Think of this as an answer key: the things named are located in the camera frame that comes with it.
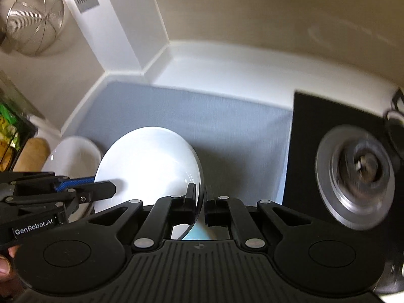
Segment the person left hand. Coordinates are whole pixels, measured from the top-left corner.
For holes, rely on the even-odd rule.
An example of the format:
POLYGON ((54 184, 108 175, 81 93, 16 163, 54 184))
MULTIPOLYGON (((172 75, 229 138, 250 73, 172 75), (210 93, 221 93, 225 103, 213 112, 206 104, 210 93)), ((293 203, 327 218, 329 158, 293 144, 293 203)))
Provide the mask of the person left hand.
POLYGON ((8 248, 8 256, 1 255, 1 297, 18 297, 24 288, 14 271, 12 259, 15 257, 19 245, 8 248))

